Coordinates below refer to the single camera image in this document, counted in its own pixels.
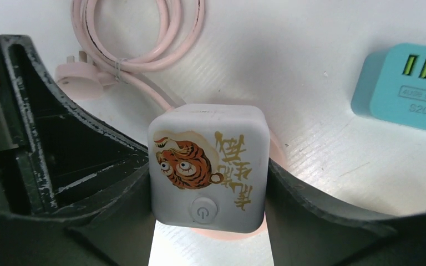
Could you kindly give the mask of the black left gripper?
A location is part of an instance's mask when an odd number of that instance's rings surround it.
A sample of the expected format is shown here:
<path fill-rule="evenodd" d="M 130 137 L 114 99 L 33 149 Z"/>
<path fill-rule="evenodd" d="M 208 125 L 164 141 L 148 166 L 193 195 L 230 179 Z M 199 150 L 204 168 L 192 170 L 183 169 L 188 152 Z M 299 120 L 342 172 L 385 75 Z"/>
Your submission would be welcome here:
<path fill-rule="evenodd" d="M 0 35 L 0 209 L 53 213 L 147 163 L 147 149 L 71 100 L 26 35 Z"/>

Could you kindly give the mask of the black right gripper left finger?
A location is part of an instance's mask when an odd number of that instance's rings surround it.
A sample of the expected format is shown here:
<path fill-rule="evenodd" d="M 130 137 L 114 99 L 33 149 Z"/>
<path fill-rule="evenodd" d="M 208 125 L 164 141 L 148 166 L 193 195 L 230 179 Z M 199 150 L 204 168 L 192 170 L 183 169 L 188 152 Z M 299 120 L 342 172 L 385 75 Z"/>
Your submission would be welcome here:
<path fill-rule="evenodd" d="M 148 265 L 149 168 L 46 216 L 0 211 L 0 265 Z"/>

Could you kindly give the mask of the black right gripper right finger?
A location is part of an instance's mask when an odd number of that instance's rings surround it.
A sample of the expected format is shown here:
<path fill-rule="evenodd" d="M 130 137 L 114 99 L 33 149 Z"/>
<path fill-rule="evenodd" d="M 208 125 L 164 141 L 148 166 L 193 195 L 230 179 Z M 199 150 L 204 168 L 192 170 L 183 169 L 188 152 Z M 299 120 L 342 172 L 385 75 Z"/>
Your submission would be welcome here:
<path fill-rule="evenodd" d="M 266 222 L 275 265 L 426 265 L 426 211 L 357 207 L 268 164 Z"/>

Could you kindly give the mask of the white tiger cube socket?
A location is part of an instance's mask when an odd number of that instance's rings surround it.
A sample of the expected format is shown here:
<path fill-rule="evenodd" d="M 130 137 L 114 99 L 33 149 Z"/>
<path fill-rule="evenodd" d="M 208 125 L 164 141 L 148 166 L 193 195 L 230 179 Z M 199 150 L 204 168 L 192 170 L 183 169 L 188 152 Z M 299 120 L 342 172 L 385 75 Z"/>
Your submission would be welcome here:
<path fill-rule="evenodd" d="M 154 119 L 147 141 L 159 222 L 234 233 L 261 227 L 271 138 L 259 108 L 186 104 Z"/>

